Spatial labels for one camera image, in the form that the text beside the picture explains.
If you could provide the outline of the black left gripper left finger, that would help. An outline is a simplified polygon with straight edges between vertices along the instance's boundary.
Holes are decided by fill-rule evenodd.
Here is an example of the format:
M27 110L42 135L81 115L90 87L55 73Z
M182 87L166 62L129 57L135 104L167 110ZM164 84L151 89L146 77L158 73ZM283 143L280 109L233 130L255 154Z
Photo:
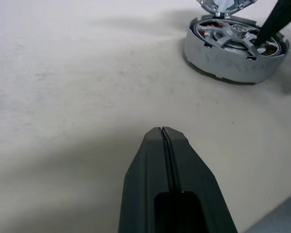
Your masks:
M168 169L170 127L148 131L124 178L118 231L120 233L176 233L172 204L172 172Z

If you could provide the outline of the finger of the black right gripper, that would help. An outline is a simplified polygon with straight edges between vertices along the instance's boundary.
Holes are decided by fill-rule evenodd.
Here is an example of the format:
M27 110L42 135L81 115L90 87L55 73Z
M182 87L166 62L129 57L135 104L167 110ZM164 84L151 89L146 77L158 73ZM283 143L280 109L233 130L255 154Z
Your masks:
M291 0L278 0L263 26L260 28L254 46L261 46L290 22Z

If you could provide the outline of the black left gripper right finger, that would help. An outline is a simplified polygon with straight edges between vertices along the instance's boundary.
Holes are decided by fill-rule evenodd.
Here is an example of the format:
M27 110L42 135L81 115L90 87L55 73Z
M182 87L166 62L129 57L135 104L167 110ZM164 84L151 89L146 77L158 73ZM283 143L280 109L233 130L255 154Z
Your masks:
M172 146L181 191L198 199L196 213L204 218L208 232L236 233L236 226L214 174L183 133L170 127L164 127L163 131Z

